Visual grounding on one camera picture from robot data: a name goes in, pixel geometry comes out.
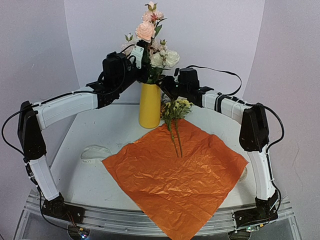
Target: flower stem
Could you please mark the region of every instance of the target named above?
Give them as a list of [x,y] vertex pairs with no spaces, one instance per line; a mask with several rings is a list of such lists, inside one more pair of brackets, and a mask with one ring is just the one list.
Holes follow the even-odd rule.
[[174,144],[174,149],[175,149],[176,156],[179,157],[177,145],[176,145],[176,142],[175,142],[175,136],[174,136],[171,128],[169,128],[169,132],[171,133],[171,140],[172,140],[172,142]]
[[174,125],[175,125],[176,134],[177,134],[177,136],[178,136],[178,141],[179,141],[179,146],[180,146],[181,157],[183,157],[182,145],[181,145],[180,134],[179,134],[179,130],[178,130],[178,119],[177,119],[177,118],[174,120]]

